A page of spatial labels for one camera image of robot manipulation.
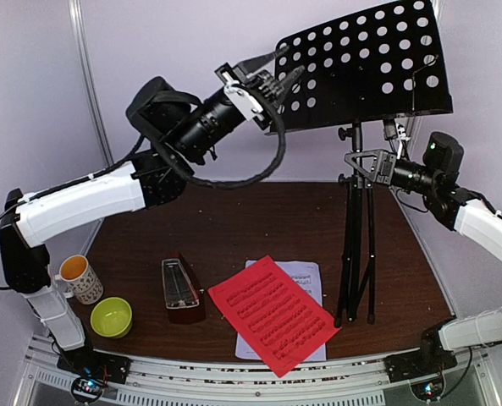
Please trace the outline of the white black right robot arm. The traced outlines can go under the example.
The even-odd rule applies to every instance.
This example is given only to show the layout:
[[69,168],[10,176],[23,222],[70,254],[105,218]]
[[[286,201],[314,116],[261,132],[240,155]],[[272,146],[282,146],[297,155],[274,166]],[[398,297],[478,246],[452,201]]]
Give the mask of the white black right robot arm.
[[[374,184],[394,186],[422,196],[433,217],[450,231],[466,237],[502,262],[502,214],[480,192],[457,184],[464,149],[451,135],[430,134],[422,163],[383,149],[364,151],[359,159],[371,161],[359,172]],[[456,318],[438,328],[431,341],[414,354],[419,372],[433,372],[446,351],[502,343],[502,307],[479,315]]]

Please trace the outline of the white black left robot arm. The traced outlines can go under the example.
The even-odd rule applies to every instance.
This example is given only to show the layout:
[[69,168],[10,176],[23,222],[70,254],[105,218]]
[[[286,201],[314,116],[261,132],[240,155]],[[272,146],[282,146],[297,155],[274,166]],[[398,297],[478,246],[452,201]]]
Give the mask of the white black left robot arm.
[[[101,369],[101,356],[88,347],[86,330],[52,285],[47,241],[61,233],[123,212],[140,211],[177,199],[187,184],[232,190],[268,178],[286,150],[279,107],[303,73],[297,67],[277,79],[267,70],[252,73],[224,65],[222,87],[201,100],[177,91],[163,77],[146,82],[126,111],[131,126],[150,148],[135,147],[111,167],[40,192],[11,191],[0,218],[0,255],[9,290],[25,297],[53,335],[69,351],[69,363],[84,376]],[[259,174],[238,181],[198,178],[192,165],[204,163],[215,145],[245,121],[274,128],[278,147]]]

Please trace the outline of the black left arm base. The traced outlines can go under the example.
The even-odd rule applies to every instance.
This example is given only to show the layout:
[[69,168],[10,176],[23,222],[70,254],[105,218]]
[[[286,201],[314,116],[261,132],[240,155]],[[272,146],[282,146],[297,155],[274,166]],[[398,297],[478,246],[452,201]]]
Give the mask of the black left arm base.
[[90,348],[59,351],[57,367],[96,381],[125,384],[131,359],[121,355],[98,352]]

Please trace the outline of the black perforated music stand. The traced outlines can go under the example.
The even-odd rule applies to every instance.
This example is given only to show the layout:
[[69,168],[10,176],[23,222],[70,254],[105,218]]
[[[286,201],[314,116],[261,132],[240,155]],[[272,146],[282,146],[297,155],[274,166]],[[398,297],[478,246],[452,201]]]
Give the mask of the black perforated music stand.
[[374,184],[359,172],[364,151],[391,151],[383,121],[454,111],[433,5],[393,1],[283,38],[275,71],[283,78],[305,66],[301,89],[281,112],[288,131],[337,127],[351,142],[346,161],[345,240],[334,323],[357,318],[367,305],[375,321],[376,216]]

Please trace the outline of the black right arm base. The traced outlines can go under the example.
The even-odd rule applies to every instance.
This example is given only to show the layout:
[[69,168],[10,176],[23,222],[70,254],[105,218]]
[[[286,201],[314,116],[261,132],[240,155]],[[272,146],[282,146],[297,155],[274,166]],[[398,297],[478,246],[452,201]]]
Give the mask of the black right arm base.
[[383,362],[391,382],[438,374],[457,366],[454,354],[443,350],[439,342],[430,337],[422,339],[419,349],[389,355]]

